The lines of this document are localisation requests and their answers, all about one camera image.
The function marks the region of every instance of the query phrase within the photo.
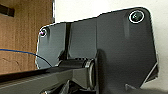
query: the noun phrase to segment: black panel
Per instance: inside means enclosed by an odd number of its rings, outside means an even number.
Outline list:
[[[69,58],[95,58],[96,18],[71,24]]]
[[[140,10],[140,23],[129,14]],[[122,94],[125,85],[139,88],[156,63],[150,14],[134,8],[102,14],[97,19],[100,94]]]
[[[139,23],[129,20],[129,15],[135,11],[144,14],[142,21],[143,15],[139,14],[136,16],[140,17],[133,19],[141,21]],[[59,23],[45,29],[47,36],[39,38],[37,54],[52,66],[59,59],[83,62],[96,58],[98,52],[96,72],[99,90],[96,92],[100,91],[99,94],[127,93],[125,86],[140,88],[156,64],[150,13],[144,8],[104,13],[97,18]],[[66,64],[63,66],[71,66],[68,62],[64,62]],[[37,63],[41,68],[49,67],[40,59],[37,59]]]
[[[66,23],[51,25],[45,27],[47,35],[39,36],[37,54],[44,57],[52,66],[59,61],[59,56],[65,50]],[[40,68],[47,68],[49,65],[37,58],[37,63]]]

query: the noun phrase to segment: black metal bracket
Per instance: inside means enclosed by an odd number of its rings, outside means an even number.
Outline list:
[[[14,17],[14,12],[15,12],[15,10],[13,8],[8,8],[6,6],[0,5],[0,13],[1,14]]]

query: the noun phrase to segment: screw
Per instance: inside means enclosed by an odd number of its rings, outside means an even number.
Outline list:
[[[144,13],[142,11],[136,10],[129,15],[129,20],[132,23],[140,23],[144,19]]]
[[[44,37],[44,36],[47,35],[47,30],[46,29],[42,29],[39,34],[40,34],[41,37]]]

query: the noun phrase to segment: black wire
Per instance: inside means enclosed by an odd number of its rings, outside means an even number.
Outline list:
[[[43,57],[41,57],[41,56],[39,56],[39,55],[37,55],[35,53],[25,52],[25,51],[18,51],[18,50],[10,50],[10,49],[0,49],[0,51],[9,51],[9,52],[19,52],[19,53],[31,54],[31,55],[37,56],[38,58],[44,60],[50,67],[52,67],[51,64],[46,59],[44,59]]]

